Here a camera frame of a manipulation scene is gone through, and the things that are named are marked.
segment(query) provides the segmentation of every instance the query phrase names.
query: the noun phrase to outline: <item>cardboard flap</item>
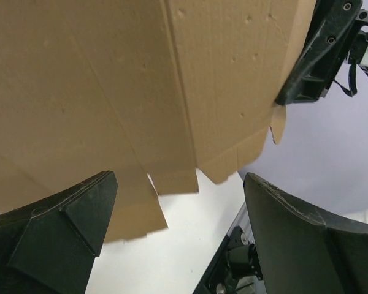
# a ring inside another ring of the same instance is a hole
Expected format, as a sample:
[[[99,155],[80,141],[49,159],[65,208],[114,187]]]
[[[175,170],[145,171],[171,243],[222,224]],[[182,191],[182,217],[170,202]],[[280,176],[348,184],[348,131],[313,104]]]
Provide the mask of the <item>cardboard flap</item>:
[[[195,169],[162,175],[150,175],[158,195],[196,193],[199,191]]]
[[[158,196],[147,176],[135,181],[118,182],[118,195],[105,242],[119,239],[130,240],[145,236],[149,232],[167,228]]]
[[[272,139],[275,144],[278,144],[283,135],[286,124],[286,107],[281,105],[275,105],[274,112],[271,117],[270,130]]]
[[[201,165],[200,169],[215,184],[226,181],[228,176],[259,157],[262,153],[268,131],[268,126],[261,129],[221,156]]]

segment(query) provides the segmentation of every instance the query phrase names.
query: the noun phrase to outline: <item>black plastic part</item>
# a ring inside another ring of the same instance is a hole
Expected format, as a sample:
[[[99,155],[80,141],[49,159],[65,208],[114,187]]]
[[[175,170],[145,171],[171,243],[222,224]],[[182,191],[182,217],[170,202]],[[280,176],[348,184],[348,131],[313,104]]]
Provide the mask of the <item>black plastic part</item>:
[[[263,280],[255,244],[247,244],[232,249],[227,253],[228,265],[233,279],[256,276]]]
[[[360,18],[362,1],[321,0],[310,24],[304,49],[275,102],[280,105],[316,102],[329,89],[351,44],[367,17]]]
[[[254,175],[245,199],[267,294],[368,294],[368,224]]]
[[[116,193],[107,171],[0,215],[0,294],[85,293]]]
[[[242,229],[237,226],[230,236],[225,236],[194,294],[214,294],[218,284],[223,285],[226,293],[236,294],[241,278],[263,278],[255,245],[243,244],[242,234]]]

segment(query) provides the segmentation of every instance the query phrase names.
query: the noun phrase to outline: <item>cardboard box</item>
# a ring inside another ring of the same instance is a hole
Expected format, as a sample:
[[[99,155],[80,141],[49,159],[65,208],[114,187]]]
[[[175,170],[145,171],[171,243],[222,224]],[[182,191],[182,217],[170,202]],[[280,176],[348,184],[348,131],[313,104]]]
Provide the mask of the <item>cardboard box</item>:
[[[0,1],[0,211],[102,170],[107,241],[166,227],[160,195],[255,160],[315,0]],[[150,175],[155,192],[148,179]]]

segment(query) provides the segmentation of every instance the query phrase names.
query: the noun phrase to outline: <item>bolt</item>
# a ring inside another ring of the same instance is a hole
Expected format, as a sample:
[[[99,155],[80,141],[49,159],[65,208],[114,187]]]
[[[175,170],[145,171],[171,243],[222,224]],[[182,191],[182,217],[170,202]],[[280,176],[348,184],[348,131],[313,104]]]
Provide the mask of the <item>bolt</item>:
[[[344,9],[344,11],[348,11],[348,10],[350,10],[351,9],[351,3],[345,3],[345,5],[343,6],[343,9]]]
[[[218,284],[215,290],[216,294],[226,294],[226,289],[222,284]]]
[[[335,38],[334,37],[329,37],[328,39],[327,39],[327,43],[328,44],[332,44],[332,43],[334,43],[335,42]]]
[[[245,234],[241,234],[241,242],[243,243],[243,245],[248,245],[248,238],[247,236],[245,236]]]

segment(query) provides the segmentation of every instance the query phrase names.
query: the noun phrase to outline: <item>white backdrop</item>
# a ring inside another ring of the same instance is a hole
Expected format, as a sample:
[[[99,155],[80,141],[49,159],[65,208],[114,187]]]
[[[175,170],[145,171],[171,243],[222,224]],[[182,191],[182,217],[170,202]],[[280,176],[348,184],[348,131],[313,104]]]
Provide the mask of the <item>white backdrop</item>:
[[[337,80],[348,84],[347,65]],[[260,158],[240,174],[255,172],[339,214],[368,209],[368,78],[361,69],[357,84],[354,98],[333,85],[317,103],[289,105],[281,143],[269,136]]]

